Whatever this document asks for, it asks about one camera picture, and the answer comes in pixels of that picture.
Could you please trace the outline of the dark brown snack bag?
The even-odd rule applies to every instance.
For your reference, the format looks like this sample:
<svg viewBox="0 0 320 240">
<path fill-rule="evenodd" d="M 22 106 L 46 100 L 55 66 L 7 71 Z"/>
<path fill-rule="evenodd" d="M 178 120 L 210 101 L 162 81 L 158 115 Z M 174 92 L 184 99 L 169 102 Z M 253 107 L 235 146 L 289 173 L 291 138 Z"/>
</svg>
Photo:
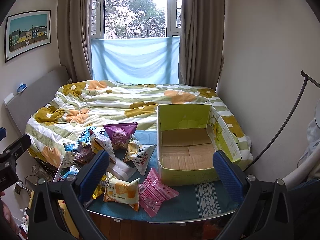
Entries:
<svg viewBox="0 0 320 240">
<path fill-rule="evenodd" d="M 82 150 L 74 157 L 74 162 L 79 165 L 88 164 L 95 156 L 92 151 L 91 145 L 86 145 Z"/>
</svg>

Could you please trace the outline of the orange cake snack packet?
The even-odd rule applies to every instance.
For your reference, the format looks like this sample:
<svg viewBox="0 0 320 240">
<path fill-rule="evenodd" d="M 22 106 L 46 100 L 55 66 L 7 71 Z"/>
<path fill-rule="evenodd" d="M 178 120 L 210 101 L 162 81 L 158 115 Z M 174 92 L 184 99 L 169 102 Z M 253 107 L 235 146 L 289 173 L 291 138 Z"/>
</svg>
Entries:
<svg viewBox="0 0 320 240">
<path fill-rule="evenodd" d="M 117 202 L 129 205 L 135 211 L 139 210 L 139 178 L 132 182 L 117 179 L 111 173 L 107 174 L 104 202 Z"/>
</svg>

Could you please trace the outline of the pink snack packet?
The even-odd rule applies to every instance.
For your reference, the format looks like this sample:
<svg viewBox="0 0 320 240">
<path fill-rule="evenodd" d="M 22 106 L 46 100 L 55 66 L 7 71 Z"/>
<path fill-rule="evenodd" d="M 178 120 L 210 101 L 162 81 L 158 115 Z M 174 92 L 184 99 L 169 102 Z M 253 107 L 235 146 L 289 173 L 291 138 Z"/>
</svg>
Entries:
<svg viewBox="0 0 320 240">
<path fill-rule="evenodd" d="M 171 200 L 179 195 L 175 189 L 164 185 L 154 167 L 144 179 L 142 184 L 138 186 L 139 205 L 150 216 L 157 215 L 164 201 Z"/>
</svg>

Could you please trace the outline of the gold foil snack packet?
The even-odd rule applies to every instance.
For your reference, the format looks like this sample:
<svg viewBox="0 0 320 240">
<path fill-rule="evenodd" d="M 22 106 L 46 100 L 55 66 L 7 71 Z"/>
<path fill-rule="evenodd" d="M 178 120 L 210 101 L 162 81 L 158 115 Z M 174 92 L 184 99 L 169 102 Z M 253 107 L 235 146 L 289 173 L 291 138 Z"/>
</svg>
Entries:
<svg viewBox="0 0 320 240">
<path fill-rule="evenodd" d="M 104 174 L 101 180 L 99 181 L 95 191 L 92 194 L 93 199 L 97 199 L 100 195 L 104 194 L 106 182 L 107 182 L 107 174 Z"/>
</svg>

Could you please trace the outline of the blue white snack packet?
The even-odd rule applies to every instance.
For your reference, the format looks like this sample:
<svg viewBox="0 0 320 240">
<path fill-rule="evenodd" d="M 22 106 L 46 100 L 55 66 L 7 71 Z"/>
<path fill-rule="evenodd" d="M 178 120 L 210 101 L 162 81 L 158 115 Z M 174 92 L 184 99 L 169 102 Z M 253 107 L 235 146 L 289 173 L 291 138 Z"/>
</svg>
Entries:
<svg viewBox="0 0 320 240">
<path fill-rule="evenodd" d="M 63 146 L 66 152 L 79 153 L 82 150 L 82 144 L 74 141 L 63 141 Z"/>
</svg>

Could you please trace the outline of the grey headboard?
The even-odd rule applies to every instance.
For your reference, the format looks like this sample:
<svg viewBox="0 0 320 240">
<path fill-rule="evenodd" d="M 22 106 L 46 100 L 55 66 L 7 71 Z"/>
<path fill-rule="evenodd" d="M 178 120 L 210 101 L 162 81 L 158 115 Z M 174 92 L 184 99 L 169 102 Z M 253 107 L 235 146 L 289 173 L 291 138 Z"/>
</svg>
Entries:
<svg viewBox="0 0 320 240">
<path fill-rule="evenodd" d="M 18 93 L 6 105 L 9 119 L 18 135 L 25 132 L 30 117 L 40 108 L 53 100 L 61 86 L 67 84 L 69 75 L 64 66 L 60 66 L 39 78 Z"/>
</svg>

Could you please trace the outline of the clear plastic packet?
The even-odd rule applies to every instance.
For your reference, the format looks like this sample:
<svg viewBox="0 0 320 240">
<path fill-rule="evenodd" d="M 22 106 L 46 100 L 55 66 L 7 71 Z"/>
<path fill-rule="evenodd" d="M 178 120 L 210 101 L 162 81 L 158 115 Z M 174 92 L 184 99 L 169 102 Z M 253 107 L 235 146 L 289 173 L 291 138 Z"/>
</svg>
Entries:
<svg viewBox="0 0 320 240">
<path fill-rule="evenodd" d="M 112 174 L 117 179 L 124 181 L 128 181 L 128 179 L 132 177 L 136 171 L 137 169 L 135 167 L 127 165 L 127 163 L 123 162 L 119 158 L 116 158 L 115 164 L 110 162 L 107 168 L 107 172 Z"/>
</svg>

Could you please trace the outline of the white striped snack bag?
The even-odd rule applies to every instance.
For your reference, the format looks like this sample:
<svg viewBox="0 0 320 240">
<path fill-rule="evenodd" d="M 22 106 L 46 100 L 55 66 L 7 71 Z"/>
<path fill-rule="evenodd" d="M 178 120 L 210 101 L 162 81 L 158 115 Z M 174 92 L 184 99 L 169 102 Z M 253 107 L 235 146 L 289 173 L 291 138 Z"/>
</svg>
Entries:
<svg viewBox="0 0 320 240">
<path fill-rule="evenodd" d="M 91 129 L 89 130 L 89 133 L 90 133 L 90 144 L 91 144 L 91 149 L 93 153 L 97 154 L 99 151 L 105 150 L 108 153 L 112 163 L 115 164 L 116 156 L 114 154 L 111 140 L 100 133 L 95 134 L 94 130 L 91 130 Z"/>
</svg>

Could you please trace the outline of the floral striped duvet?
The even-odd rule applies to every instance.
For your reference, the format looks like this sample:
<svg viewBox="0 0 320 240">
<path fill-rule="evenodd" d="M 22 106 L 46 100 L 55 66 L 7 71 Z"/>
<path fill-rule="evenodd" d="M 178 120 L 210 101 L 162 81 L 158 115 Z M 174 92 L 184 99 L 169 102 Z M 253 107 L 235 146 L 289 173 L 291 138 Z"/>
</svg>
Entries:
<svg viewBox="0 0 320 240">
<path fill-rule="evenodd" d="M 252 162 L 250 140 L 215 90 L 188 85 L 125 85 L 116 81 L 82 81 L 64 85 L 53 100 L 37 107 L 25 133 L 31 139 L 28 153 L 58 168 L 65 155 L 64 141 L 78 141 L 88 127 L 136 122 L 138 130 L 156 130 L 159 104 L 203 103 L 215 108 L 236 137 L 241 168 Z"/>
</svg>

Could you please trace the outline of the green cardboard box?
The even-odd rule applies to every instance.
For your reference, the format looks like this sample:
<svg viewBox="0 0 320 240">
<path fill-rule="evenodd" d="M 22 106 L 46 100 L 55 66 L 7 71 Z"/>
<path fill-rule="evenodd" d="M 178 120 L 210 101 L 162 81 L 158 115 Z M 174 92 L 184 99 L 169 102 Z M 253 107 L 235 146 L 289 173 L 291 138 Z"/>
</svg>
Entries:
<svg viewBox="0 0 320 240">
<path fill-rule="evenodd" d="M 227 124 L 207 104 L 157 107 L 157 164 L 161 182 L 184 186 L 218 180 L 213 155 L 222 150 L 238 164 L 240 150 Z"/>
</svg>

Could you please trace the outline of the purple potato chip bag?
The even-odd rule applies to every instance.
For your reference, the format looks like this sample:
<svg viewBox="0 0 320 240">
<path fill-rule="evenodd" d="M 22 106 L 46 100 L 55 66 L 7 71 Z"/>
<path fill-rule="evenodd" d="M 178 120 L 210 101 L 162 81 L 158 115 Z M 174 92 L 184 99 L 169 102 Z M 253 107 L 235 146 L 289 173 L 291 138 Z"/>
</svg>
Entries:
<svg viewBox="0 0 320 240">
<path fill-rule="evenodd" d="M 131 136 L 135 133 L 137 122 L 103 125 L 114 150 L 127 149 Z"/>
</svg>

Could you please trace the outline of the white red-text snack bag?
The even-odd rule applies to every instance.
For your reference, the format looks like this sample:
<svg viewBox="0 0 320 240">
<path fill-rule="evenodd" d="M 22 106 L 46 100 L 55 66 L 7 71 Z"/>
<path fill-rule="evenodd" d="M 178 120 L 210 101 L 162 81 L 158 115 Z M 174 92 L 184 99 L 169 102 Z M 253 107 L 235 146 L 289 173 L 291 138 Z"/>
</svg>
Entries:
<svg viewBox="0 0 320 240">
<path fill-rule="evenodd" d="M 132 161 L 138 172 L 144 176 L 155 148 L 156 145 L 141 144 L 134 135 L 131 135 L 123 161 Z"/>
</svg>

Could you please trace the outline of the framed town picture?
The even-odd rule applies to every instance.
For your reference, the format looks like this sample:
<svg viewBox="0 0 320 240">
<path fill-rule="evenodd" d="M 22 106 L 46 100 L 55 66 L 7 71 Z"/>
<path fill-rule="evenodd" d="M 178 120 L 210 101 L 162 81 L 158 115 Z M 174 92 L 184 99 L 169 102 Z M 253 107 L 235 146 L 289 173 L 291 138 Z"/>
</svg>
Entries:
<svg viewBox="0 0 320 240">
<path fill-rule="evenodd" d="M 10 15 L 5 23 L 5 62 L 51 43 L 51 10 Z"/>
</svg>

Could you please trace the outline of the left brown curtain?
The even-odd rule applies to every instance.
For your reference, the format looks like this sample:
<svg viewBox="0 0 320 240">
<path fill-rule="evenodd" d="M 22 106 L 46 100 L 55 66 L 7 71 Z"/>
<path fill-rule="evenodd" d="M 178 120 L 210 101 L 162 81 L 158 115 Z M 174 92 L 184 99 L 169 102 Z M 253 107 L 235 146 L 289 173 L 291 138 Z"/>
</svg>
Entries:
<svg viewBox="0 0 320 240">
<path fill-rule="evenodd" d="M 75 82 L 92 79 L 91 16 L 92 0 L 58 0 L 60 63 Z"/>
</svg>

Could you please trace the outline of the light blue window cloth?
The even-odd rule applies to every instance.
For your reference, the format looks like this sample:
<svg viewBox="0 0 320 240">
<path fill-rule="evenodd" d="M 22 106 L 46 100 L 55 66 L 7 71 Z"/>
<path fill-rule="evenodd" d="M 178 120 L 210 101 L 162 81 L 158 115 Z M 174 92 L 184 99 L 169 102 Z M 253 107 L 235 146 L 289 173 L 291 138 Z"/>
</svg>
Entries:
<svg viewBox="0 0 320 240">
<path fill-rule="evenodd" d="M 178 84 L 179 37 L 92 40 L 95 80 Z"/>
</svg>

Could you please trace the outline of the white wall switch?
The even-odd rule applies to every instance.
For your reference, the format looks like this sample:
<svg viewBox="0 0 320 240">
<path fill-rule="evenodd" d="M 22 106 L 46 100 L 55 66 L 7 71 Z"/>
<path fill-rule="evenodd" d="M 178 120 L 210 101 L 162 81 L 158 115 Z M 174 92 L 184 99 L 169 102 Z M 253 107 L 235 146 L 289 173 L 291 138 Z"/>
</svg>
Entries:
<svg viewBox="0 0 320 240">
<path fill-rule="evenodd" d="M 14 98 L 14 94 L 10 93 L 4 100 L 4 104 L 7 105 Z"/>
</svg>

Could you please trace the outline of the white window frame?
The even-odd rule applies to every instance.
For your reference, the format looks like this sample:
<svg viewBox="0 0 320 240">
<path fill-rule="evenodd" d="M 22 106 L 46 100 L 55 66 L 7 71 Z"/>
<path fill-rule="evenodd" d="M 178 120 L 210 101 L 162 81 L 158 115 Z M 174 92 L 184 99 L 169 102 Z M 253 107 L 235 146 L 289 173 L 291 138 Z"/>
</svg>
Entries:
<svg viewBox="0 0 320 240">
<path fill-rule="evenodd" d="M 92 0 L 91 37 L 175 37 L 181 32 L 182 0 Z"/>
</svg>

